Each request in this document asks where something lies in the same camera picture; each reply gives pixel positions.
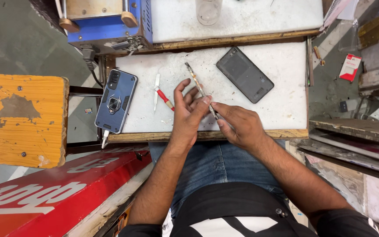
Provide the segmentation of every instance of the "wooden stool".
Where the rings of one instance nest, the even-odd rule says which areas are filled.
[[[66,132],[69,96],[96,97],[97,112],[102,94],[63,77],[0,74],[0,164],[53,168],[66,155],[101,150],[101,129],[97,141],[83,143],[67,144]]]

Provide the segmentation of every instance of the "red and white box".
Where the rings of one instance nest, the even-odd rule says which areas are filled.
[[[361,57],[356,57],[352,54],[348,54],[343,63],[343,67],[341,67],[339,77],[348,81],[353,81],[361,59]]]

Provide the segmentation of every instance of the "phone camera module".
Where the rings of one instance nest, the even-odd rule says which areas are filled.
[[[120,77],[120,73],[119,72],[112,72],[112,74],[110,75],[110,79],[109,79],[109,83],[108,83],[108,88],[109,89],[116,89],[116,87],[118,86],[118,81],[119,81],[119,77]]]

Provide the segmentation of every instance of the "white work surface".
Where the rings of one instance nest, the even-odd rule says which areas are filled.
[[[219,21],[204,26],[197,20],[195,0],[151,0],[153,43],[309,30],[323,25],[321,0],[272,1],[223,0]]]
[[[216,62],[229,48],[212,48],[191,53],[162,53],[116,58],[120,70],[134,74],[139,81],[126,118],[123,132],[171,132],[173,111],[159,97],[154,114],[154,87],[160,73],[160,89],[173,104],[173,90],[190,74],[185,62],[194,70],[204,92],[213,101],[239,105],[256,111],[264,129],[305,129],[307,101],[305,91],[305,43],[279,43],[239,47],[274,83],[274,88],[258,103],[252,104],[216,67]],[[195,83],[184,90],[184,94]],[[199,131],[218,131],[211,114]]]

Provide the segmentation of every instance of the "blue phone case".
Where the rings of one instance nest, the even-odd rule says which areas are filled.
[[[137,83],[136,76],[111,70],[94,122],[96,126],[116,134],[122,132]]]

